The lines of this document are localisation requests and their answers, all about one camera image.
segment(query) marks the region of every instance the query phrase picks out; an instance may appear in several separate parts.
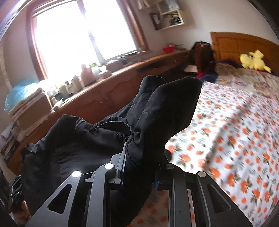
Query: blue plastic bag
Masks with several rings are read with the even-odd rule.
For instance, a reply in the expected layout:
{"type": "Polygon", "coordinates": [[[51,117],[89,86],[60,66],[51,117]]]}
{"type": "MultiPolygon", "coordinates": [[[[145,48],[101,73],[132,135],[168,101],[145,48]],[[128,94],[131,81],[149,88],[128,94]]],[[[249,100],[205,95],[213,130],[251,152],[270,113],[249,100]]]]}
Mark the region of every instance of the blue plastic bag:
{"type": "Polygon", "coordinates": [[[38,89],[37,83],[31,79],[21,80],[7,95],[4,111],[8,113],[19,101],[34,93],[38,89]]]}

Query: bedding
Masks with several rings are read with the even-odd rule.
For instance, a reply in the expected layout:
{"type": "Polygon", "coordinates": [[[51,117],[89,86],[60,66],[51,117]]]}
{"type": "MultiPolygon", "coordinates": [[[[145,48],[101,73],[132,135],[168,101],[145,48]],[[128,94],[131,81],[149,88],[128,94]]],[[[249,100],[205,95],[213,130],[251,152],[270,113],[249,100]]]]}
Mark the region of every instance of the bedding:
{"type": "Polygon", "coordinates": [[[215,83],[250,91],[268,98],[279,100],[279,77],[267,72],[246,68],[235,68],[231,64],[217,62],[218,75],[215,83]]]}
{"type": "MultiPolygon", "coordinates": [[[[227,65],[217,66],[221,70],[231,73],[231,84],[236,79],[249,82],[227,65]]],[[[253,75],[254,85],[266,86],[261,84],[264,78],[271,88],[261,93],[257,86],[251,92],[204,82],[190,126],[165,148],[172,153],[171,163],[182,170],[206,171],[251,223],[261,226],[279,197],[279,104],[268,98],[278,97],[274,76],[253,75]]]]}
{"type": "MultiPolygon", "coordinates": [[[[188,189],[192,227],[196,227],[191,190],[188,189]]],[[[157,191],[155,188],[128,227],[167,227],[169,210],[169,191],[157,191]]]]}

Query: pikachu plush toy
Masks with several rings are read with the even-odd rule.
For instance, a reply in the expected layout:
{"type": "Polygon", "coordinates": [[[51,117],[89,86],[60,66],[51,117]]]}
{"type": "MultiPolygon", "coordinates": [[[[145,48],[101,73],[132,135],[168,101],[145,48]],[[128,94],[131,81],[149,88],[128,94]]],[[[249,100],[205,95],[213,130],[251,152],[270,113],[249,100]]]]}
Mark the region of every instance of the pikachu plush toy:
{"type": "Polygon", "coordinates": [[[249,52],[249,54],[241,54],[240,61],[244,68],[267,71],[271,73],[271,68],[265,65],[264,61],[262,60],[263,57],[263,53],[259,50],[256,50],[255,53],[249,52]]]}

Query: red bowl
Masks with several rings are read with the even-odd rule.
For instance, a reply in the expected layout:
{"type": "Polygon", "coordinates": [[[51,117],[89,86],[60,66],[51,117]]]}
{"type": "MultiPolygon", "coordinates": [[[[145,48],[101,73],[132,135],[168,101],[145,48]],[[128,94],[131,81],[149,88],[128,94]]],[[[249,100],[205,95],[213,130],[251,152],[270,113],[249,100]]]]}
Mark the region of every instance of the red bowl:
{"type": "Polygon", "coordinates": [[[172,53],[174,52],[174,46],[166,46],[164,47],[162,50],[166,53],[166,54],[169,54],[169,53],[172,53]]]}

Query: drawstring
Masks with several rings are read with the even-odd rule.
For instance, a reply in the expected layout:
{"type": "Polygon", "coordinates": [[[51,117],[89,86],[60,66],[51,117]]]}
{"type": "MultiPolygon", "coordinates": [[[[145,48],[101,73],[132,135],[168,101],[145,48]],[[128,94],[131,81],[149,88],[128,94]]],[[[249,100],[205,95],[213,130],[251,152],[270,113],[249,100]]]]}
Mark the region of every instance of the drawstring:
{"type": "Polygon", "coordinates": [[[100,125],[101,125],[100,123],[94,124],[94,125],[89,129],[89,132],[94,133],[94,132],[97,130],[97,128],[100,127],[100,125]]]}

